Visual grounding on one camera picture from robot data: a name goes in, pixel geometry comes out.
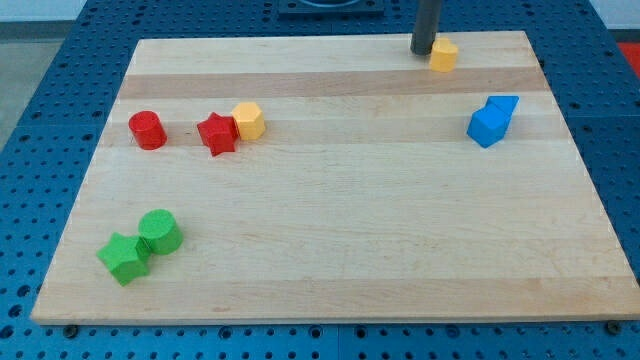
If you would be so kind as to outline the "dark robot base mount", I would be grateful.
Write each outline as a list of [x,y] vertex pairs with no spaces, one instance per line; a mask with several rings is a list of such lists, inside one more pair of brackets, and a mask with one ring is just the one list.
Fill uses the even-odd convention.
[[280,17],[307,15],[381,15],[384,0],[277,0]]

